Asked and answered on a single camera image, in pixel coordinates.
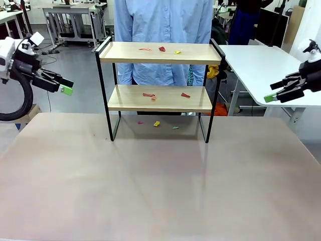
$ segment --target wooden shelf board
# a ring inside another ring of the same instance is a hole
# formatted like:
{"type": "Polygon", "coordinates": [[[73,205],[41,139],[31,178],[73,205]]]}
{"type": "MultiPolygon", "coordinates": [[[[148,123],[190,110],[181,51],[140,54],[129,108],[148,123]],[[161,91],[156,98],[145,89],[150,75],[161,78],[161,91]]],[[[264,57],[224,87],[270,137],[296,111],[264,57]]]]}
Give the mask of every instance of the wooden shelf board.
{"type": "Polygon", "coordinates": [[[116,85],[108,102],[109,110],[210,112],[212,104],[204,87],[116,85]],[[185,93],[191,98],[182,97],[185,93]],[[157,100],[142,94],[155,94],[157,100]]]}
{"type": "Polygon", "coordinates": [[[111,42],[100,54],[104,63],[211,64],[219,65],[221,57],[210,44],[111,42]],[[159,51],[164,46],[166,52],[159,51]],[[150,48],[152,51],[139,50],[150,48]]]}

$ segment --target yellow paper scrap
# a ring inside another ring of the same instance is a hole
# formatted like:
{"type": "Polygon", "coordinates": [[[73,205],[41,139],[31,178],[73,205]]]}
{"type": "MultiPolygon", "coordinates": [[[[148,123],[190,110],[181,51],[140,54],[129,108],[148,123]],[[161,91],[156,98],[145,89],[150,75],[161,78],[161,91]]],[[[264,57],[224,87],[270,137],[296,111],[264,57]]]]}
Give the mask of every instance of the yellow paper scrap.
{"type": "Polygon", "coordinates": [[[158,127],[161,124],[161,122],[155,122],[154,127],[158,127]]]}

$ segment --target two-tier shelf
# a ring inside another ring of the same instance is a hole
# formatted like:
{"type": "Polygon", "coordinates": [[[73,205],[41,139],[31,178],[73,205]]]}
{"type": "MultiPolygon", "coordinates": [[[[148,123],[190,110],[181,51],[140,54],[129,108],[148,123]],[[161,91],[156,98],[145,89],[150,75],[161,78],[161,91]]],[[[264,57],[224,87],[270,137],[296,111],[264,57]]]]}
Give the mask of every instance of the two-tier shelf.
{"type": "Polygon", "coordinates": [[[220,88],[220,74],[217,76],[217,85],[214,101],[211,103],[205,89],[208,65],[225,66],[225,54],[211,39],[209,44],[178,44],[178,43],[137,43],[137,42],[113,42],[108,37],[96,50],[96,61],[103,95],[108,130],[110,139],[114,141],[121,111],[159,111],[159,112],[197,112],[202,128],[204,140],[208,143],[213,117],[220,88]],[[166,52],[158,50],[164,46],[166,52]],[[140,50],[150,48],[152,51],[140,50]],[[112,63],[115,81],[114,91],[107,100],[101,63],[112,63]],[[154,64],[187,64],[206,65],[203,86],[155,86],[155,85],[118,85],[115,63],[154,63],[154,64]],[[144,97],[143,93],[152,93],[157,96],[156,101],[144,97]],[[182,93],[190,95],[184,98],[182,93]],[[119,118],[114,130],[111,126],[109,111],[118,111],[119,118]],[[206,131],[202,122],[201,113],[210,112],[210,124],[206,131]]]}

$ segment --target red paper scrap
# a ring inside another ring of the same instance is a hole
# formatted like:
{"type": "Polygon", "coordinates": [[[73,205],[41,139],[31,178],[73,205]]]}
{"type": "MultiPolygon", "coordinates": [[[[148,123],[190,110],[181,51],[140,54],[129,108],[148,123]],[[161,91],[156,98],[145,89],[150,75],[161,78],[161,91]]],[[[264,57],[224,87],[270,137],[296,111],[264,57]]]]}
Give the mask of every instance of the red paper scrap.
{"type": "Polygon", "coordinates": [[[154,94],[146,94],[146,93],[143,93],[142,95],[143,95],[143,96],[146,96],[146,97],[153,97],[153,96],[155,96],[154,94]]]}
{"type": "Polygon", "coordinates": [[[158,48],[161,52],[166,52],[166,49],[164,47],[159,47],[158,48]]]}
{"type": "Polygon", "coordinates": [[[147,51],[151,51],[150,48],[140,48],[139,50],[147,50],[147,51]]]}
{"type": "Polygon", "coordinates": [[[191,98],[191,96],[190,95],[188,95],[188,94],[185,94],[185,93],[182,93],[182,95],[181,95],[182,97],[186,97],[186,98],[191,98]]]}

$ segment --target button-up shirt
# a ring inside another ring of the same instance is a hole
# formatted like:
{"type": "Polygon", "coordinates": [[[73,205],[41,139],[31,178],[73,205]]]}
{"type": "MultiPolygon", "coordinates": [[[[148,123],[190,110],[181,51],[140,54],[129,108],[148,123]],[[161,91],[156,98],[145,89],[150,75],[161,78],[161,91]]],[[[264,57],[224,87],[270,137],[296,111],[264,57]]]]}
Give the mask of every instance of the button-up shirt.
{"type": "MultiPolygon", "coordinates": [[[[210,41],[213,0],[115,0],[114,4],[116,41],[203,44],[210,41]]],[[[117,67],[120,84],[131,84],[134,78],[143,85],[186,86],[190,66],[118,64],[117,67]]],[[[191,68],[193,85],[202,85],[205,66],[191,68]]]]}

